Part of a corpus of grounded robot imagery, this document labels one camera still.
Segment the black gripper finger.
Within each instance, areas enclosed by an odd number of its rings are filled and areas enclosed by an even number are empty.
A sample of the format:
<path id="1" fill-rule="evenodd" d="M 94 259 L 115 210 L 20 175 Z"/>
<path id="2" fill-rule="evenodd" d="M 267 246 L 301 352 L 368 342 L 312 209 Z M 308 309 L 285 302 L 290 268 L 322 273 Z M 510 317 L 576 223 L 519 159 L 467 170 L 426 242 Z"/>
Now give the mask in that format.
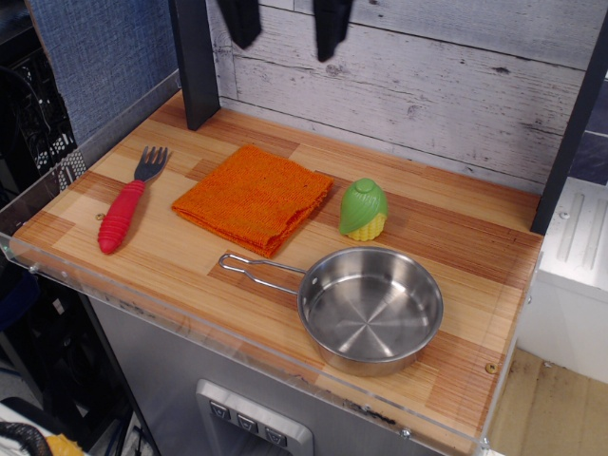
<path id="1" fill-rule="evenodd" d="M 257 0 L 218 0 L 218 6 L 232 41 L 248 48 L 262 32 Z"/>
<path id="2" fill-rule="evenodd" d="M 352 0 L 313 0 L 317 60 L 330 60 L 348 33 Z"/>

